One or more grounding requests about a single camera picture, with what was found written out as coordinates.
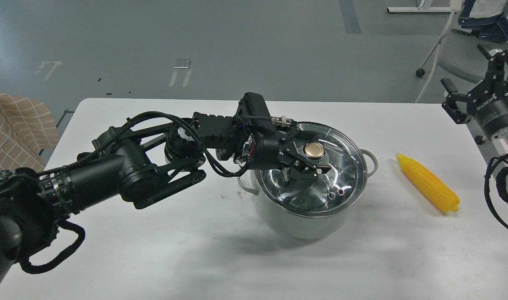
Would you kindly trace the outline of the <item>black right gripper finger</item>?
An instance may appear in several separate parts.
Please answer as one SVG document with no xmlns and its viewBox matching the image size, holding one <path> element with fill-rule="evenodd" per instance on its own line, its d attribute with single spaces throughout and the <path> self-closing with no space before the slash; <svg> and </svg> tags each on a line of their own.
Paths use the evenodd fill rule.
<svg viewBox="0 0 508 300">
<path fill-rule="evenodd" d="M 458 103 L 469 105 L 473 102 L 473 99 L 466 94 L 458 93 L 458 89 L 451 79 L 442 78 L 440 82 L 447 92 L 445 101 L 442 103 L 443 110 L 457 125 L 468 124 L 471 121 L 472 116 L 467 111 L 462 112 Z"/>
<path fill-rule="evenodd" d="M 508 84 L 508 50 L 493 49 L 485 44 L 478 44 L 477 49 L 488 61 L 487 70 L 482 80 L 486 90 L 491 90 L 494 85 L 499 83 Z"/>
</svg>

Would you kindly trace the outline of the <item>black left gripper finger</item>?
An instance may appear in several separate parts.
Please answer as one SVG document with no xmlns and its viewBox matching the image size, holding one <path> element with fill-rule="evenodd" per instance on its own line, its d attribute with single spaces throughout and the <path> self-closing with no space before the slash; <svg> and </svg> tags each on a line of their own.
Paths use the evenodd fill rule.
<svg viewBox="0 0 508 300">
<path fill-rule="evenodd" d="M 318 181 L 321 175 L 328 173 L 332 167 L 328 156 L 314 160 L 312 165 L 306 161 L 296 160 L 289 167 L 283 167 L 283 186 L 287 188 L 306 188 Z"/>
<path fill-rule="evenodd" d="M 295 146 L 304 146 L 310 142 L 325 145 L 328 142 L 327 132 L 324 129 L 300 129 L 294 137 Z"/>
</svg>

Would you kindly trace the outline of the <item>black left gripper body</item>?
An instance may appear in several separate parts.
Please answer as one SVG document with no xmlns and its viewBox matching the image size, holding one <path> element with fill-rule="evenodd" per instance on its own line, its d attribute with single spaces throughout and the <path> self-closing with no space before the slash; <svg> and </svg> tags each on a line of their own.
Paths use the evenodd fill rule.
<svg viewBox="0 0 508 300">
<path fill-rule="evenodd" d="M 290 167 L 301 161 L 294 142 L 301 134 L 301 129 L 292 127 L 286 132 L 254 133 L 254 150 L 252 151 L 252 169 L 270 170 Z"/>
</svg>

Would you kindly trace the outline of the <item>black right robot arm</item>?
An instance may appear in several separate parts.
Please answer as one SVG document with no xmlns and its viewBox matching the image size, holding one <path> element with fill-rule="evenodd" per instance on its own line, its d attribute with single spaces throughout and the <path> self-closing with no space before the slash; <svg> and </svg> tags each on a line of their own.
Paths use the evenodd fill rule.
<svg viewBox="0 0 508 300">
<path fill-rule="evenodd" d="M 478 44 L 478 50 L 487 60 L 483 79 L 468 93 L 459 93 L 448 78 L 441 83 L 446 89 L 443 110 L 458 125 L 475 121 L 487 140 L 502 139 L 508 145 L 508 50 L 493 49 Z M 495 177 L 496 190 L 502 201 L 508 204 L 508 150 L 494 156 L 487 163 L 483 193 L 493 217 L 508 230 L 508 224 L 497 213 L 490 197 L 490 179 Z"/>
</svg>

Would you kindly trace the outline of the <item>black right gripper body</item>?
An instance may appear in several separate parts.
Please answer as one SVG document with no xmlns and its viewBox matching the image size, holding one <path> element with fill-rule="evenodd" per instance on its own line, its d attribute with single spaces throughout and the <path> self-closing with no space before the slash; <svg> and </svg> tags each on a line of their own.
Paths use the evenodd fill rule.
<svg viewBox="0 0 508 300">
<path fill-rule="evenodd" d="M 508 82 L 480 80 L 467 96 L 466 114 L 490 140 L 508 132 Z"/>
</svg>

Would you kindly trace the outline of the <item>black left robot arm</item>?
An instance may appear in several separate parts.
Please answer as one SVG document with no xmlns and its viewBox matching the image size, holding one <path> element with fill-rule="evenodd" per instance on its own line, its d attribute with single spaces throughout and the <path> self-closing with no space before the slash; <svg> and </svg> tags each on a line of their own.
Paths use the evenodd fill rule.
<svg viewBox="0 0 508 300">
<path fill-rule="evenodd" d="M 314 153 L 315 137 L 247 92 L 233 116 L 143 112 L 70 165 L 0 170 L 0 284 L 14 264 L 36 275 L 69 258 L 86 237 L 71 215 L 115 195 L 144 209 L 202 182 L 205 162 L 224 178 L 276 169 L 286 185 L 311 186 L 330 170 L 324 150 Z"/>
</svg>

